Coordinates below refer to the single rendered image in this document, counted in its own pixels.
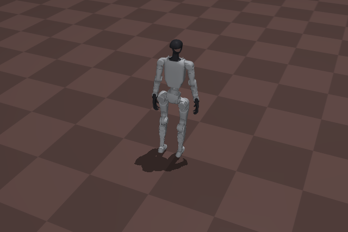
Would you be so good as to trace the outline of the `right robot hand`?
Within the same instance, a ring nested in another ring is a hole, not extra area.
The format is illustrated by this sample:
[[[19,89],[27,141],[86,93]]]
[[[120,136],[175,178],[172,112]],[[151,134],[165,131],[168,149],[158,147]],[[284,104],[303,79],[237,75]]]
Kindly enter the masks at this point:
[[[195,114],[197,114],[198,113],[198,108],[199,108],[199,100],[198,100],[198,98],[195,98],[195,101],[194,101],[194,103],[195,103],[195,105],[194,105],[194,107],[196,106],[196,109],[195,110],[193,110],[194,112],[194,115]]]

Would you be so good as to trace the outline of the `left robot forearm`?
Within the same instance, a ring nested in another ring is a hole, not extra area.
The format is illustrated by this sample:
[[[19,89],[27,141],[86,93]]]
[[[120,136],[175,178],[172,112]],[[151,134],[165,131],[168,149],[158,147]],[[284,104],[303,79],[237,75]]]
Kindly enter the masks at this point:
[[[159,86],[160,86],[160,82],[156,81],[156,76],[155,76],[152,96],[154,93],[156,94],[156,97],[158,96]]]

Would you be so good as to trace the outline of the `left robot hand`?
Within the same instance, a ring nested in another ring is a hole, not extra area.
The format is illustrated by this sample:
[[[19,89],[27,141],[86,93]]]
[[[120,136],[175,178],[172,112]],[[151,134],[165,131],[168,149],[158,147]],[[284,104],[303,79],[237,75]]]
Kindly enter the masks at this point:
[[[157,97],[156,97],[155,93],[153,94],[152,98],[153,98],[153,108],[154,108],[154,110],[159,110],[158,108],[160,108],[160,107],[157,106],[157,103],[159,103],[159,102],[157,101]]]

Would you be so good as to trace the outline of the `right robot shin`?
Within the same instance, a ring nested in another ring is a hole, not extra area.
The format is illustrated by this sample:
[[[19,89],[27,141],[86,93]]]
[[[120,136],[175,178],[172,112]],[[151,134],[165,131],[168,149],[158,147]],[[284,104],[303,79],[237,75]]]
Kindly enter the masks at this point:
[[[182,151],[183,142],[184,142],[184,139],[185,139],[185,133],[186,133],[186,125],[183,126],[182,133],[180,133],[179,131],[178,131],[178,133],[177,133],[177,138],[178,138],[178,151],[179,151],[179,150]]]

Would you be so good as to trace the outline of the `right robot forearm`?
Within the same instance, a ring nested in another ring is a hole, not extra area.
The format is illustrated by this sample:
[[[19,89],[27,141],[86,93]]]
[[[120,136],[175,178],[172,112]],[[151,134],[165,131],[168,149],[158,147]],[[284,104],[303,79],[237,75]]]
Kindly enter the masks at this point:
[[[196,79],[195,79],[195,86],[191,86],[191,92],[192,92],[193,100],[195,101],[195,98],[198,98],[199,100]]]

